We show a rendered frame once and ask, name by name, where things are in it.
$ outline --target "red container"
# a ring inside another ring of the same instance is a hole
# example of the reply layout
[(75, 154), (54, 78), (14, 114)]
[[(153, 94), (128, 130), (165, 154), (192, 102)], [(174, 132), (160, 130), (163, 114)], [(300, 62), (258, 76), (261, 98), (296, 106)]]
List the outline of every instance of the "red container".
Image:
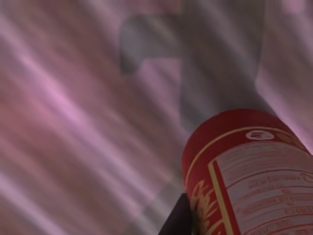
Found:
[(313, 157), (277, 117), (240, 109), (209, 119), (182, 173), (201, 235), (313, 234)]

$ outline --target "label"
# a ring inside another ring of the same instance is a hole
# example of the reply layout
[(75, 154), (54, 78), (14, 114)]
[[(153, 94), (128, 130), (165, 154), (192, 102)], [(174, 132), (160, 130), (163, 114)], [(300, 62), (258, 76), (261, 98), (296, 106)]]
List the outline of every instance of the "label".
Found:
[(313, 235), (313, 157), (275, 128), (225, 133), (186, 177), (199, 235)]

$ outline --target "gold stripe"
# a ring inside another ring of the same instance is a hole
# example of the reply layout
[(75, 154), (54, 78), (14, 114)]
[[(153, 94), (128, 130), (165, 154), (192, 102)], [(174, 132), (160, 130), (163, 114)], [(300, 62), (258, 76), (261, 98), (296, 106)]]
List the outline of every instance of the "gold stripe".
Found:
[(214, 140), (210, 141), (209, 143), (207, 143), (200, 151), (199, 153), (195, 156), (195, 158), (193, 159), (192, 163), (190, 164), (190, 167), (187, 171), (187, 175), (186, 175), (186, 179), (185, 179), (185, 182), (184, 182), (184, 186), (186, 188), (187, 186), (187, 183), (188, 183), (188, 178), (189, 178), (189, 175), (190, 175), (190, 172), (191, 172), (191, 169), (193, 168), (193, 166), (195, 165), (196, 161), (199, 159), (199, 157), (201, 156), (201, 154), (208, 148), (210, 147), (212, 144), (214, 144), (215, 142), (219, 141), (220, 139), (223, 139), (224, 137), (226, 136), (229, 136), (231, 134), (234, 134), (236, 132), (240, 132), (240, 131), (245, 131), (245, 130), (251, 130), (251, 129), (264, 129), (264, 130), (272, 130), (272, 131), (277, 131), (277, 132), (281, 132), (281, 133), (284, 133), (286, 135), (289, 135), (289, 136), (292, 136), (294, 137), (294, 135), (286, 132), (286, 131), (283, 131), (281, 129), (278, 129), (278, 128), (272, 128), (272, 127), (263, 127), (263, 126), (249, 126), (249, 127), (243, 127), (243, 128), (239, 128), (239, 129), (235, 129), (235, 130), (232, 130), (232, 131), (229, 131), (229, 132), (226, 132), (218, 137), (216, 137)]
[(213, 162), (214, 161), (210, 162), (210, 164), (208, 165), (208, 168), (209, 168), (209, 172), (210, 172), (210, 177), (212, 179), (212, 183), (213, 183), (214, 191), (215, 191), (215, 194), (216, 194), (216, 198), (217, 198), (219, 207), (221, 209), (221, 214), (222, 214), (223, 222), (224, 222), (224, 225), (225, 225), (226, 234), (227, 235), (234, 235), (233, 229), (232, 229), (231, 224), (230, 224), (228, 212), (227, 212), (224, 200), (223, 200), (223, 196), (222, 196), (222, 192), (221, 192), (221, 189), (220, 189), (220, 185), (219, 185), (219, 182), (217, 180), (216, 173), (215, 173), (215, 170), (214, 170), (214, 167), (213, 167)]

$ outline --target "white oval logo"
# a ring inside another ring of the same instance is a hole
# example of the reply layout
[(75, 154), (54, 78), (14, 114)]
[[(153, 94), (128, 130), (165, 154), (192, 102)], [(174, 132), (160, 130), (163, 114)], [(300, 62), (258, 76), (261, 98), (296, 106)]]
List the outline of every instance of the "white oval logo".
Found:
[(275, 138), (275, 136), (267, 131), (250, 131), (246, 134), (246, 137), (254, 141), (269, 141)]

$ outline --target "gold border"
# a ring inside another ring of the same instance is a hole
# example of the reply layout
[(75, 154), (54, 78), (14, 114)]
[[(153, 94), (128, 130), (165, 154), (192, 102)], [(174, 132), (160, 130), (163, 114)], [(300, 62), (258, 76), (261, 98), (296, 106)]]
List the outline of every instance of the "gold border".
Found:
[(226, 206), (224, 203), (223, 195), (222, 195), (222, 192), (220, 189), (220, 185), (219, 185), (218, 179), (216, 177), (215, 169), (213, 166), (214, 162), (215, 161), (211, 161), (210, 164), (208, 164), (208, 170), (210, 173), (210, 177), (212, 179), (212, 183), (213, 183), (214, 191), (216, 194), (217, 202), (218, 202), (219, 207), (221, 209), (221, 214), (222, 214), (223, 222), (225, 225), (226, 234), (227, 235), (234, 235), (233, 229), (232, 229), (231, 224), (230, 224), (228, 212), (227, 212), (227, 209), (226, 209)]
[(210, 147), (212, 144), (214, 144), (215, 142), (219, 141), (220, 139), (226, 137), (226, 136), (229, 136), (231, 134), (234, 134), (236, 132), (240, 132), (240, 131), (245, 131), (245, 130), (251, 130), (251, 129), (264, 129), (264, 130), (272, 130), (272, 131), (277, 131), (277, 132), (281, 132), (281, 133), (284, 133), (286, 135), (289, 135), (289, 136), (292, 136), (294, 137), (294, 135), (286, 132), (286, 131), (283, 131), (281, 129), (278, 129), (278, 128), (272, 128), (272, 127), (263, 127), (263, 126), (249, 126), (249, 127), (243, 127), (243, 128), (239, 128), (239, 129), (235, 129), (235, 130), (232, 130), (232, 131), (229, 131), (229, 132), (226, 132), (218, 137), (216, 137), (214, 140), (210, 141), (209, 143), (207, 143), (199, 152), (198, 154), (195, 156), (195, 158), (193, 159), (192, 163), (190, 164), (189, 168), (188, 168), (188, 171), (187, 171), (187, 175), (186, 175), (186, 179), (185, 179), (185, 182), (184, 182), (184, 186), (186, 188), (187, 184), (188, 184), (188, 178), (189, 178), (189, 175), (190, 175), (190, 172), (191, 172), (191, 169), (193, 168), (193, 166), (195, 165), (196, 161), (199, 159), (199, 157), (201, 156), (201, 154), (208, 148)]

